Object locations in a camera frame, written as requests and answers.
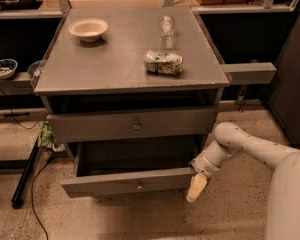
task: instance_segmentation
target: can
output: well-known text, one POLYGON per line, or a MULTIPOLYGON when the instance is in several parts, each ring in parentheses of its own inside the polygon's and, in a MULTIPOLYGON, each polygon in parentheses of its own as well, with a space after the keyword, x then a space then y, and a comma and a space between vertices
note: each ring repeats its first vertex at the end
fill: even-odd
POLYGON ((179 75, 183 57, 175 53, 148 51, 144 58, 146 70, 153 73, 179 75))

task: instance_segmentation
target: small bowl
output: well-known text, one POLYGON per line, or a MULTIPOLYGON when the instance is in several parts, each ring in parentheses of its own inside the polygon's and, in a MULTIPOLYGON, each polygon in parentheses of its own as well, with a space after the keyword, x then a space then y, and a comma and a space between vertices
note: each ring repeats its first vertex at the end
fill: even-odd
POLYGON ((95 42, 108 29, 108 23, 97 18, 88 18, 73 22, 69 32, 84 42, 95 42))
POLYGON ((0 79, 8 79, 14 75, 18 62, 13 59, 0 60, 0 79))
POLYGON ((40 76, 46 63, 47 63, 46 60, 38 60, 38 61, 32 63, 27 69, 28 74, 31 77, 40 76))

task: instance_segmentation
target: concrete floor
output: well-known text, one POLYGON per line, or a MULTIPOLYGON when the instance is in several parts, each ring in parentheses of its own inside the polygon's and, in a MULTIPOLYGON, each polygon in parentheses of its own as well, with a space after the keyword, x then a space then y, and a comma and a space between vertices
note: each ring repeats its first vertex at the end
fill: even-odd
MULTIPOLYGON (((246 105, 240 113, 222 103, 217 123, 231 121, 247 132, 289 144, 271 113, 261 105, 246 105)), ((31 112, 0 120, 0 160, 25 159, 44 120, 31 112)), ((30 186, 49 154, 41 152, 23 194, 24 204, 13 209, 11 199, 19 173, 0 173, 0 239, 46 239, 31 209, 30 186)), ((73 175, 73 163, 57 158, 40 174, 34 189, 34 207, 53 240, 260 240, 272 172, 244 152, 226 161, 195 203, 185 191, 125 194, 70 199, 60 186, 73 175)))

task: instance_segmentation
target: black cable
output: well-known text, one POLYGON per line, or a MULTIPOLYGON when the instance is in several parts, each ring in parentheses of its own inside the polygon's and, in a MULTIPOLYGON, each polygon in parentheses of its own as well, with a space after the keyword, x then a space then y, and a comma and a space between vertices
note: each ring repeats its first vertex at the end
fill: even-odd
POLYGON ((37 213, 36 213, 36 211, 35 211, 35 209, 34 209, 34 198, 33 198, 33 192, 34 192, 34 189, 33 189, 33 188, 34 188, 34 183, 35 183, 37 177, 40 175, 40 173, 41 173, 45 168, 47 168, 47 166, 50 164, 50 162, 51 162, 52 160, 53 160, 53 155, 50 155, 50 157, 49 157, 47 163, 40 169, 40 171, 37 173, 37 175, 33 178, 32 185, 31 185, 31 207, 32 207, 32 211, 33 211, 33 214, 34 214, 34 216, 36 217, 36 219, 37 219, 39 225, 40 225, 41 228, 43 229, 43 231, 44 231, 44 233, 45 233, 45 235, 46 235, 46 239, 47 239, 47 240, 49 240, 48 232, 47 232, 47 230, 45 229, 45 227, 43 226, 41 220, 39 219, 39 217, 38 217, 38 215, 37 215, 37 213))
POLYGON ((22 128, 24 128, 24 129, 27 129, 27 130, 31 130, 31 129, 33 129, 38 123, 39 123, 39 121, 37 121, 33 126, 31 126, 31 127, 26 127, 26 126, 24 126, 24 125, 22 125, 18 120, 17 120, 17 118, 14 116, 14 114, 13 114, 13 111, 12 111, 12 109, 10 109, 11 110, 11 115, 12 115, 12 118, 14 119, 14 121, 16 121, 16 123, 18 124, 18 125, 20 125, 22 128))

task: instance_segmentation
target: gray nightstand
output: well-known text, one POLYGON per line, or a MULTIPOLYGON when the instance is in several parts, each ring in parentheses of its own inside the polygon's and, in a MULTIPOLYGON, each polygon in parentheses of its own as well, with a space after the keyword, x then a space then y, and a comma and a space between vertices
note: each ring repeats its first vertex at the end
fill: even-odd
POLYGON ((77 173, 62 186, 70 197, 182 189, 188 162, 212 131, 229 82, 190 8, 72 9, 35 88, 77 173), (146 72, 160 48, 159 23, 173 16, 172 52, 179 76, 146 72), (69 25, 82 18, 109 24, 103 41, 83 43, 69 25))

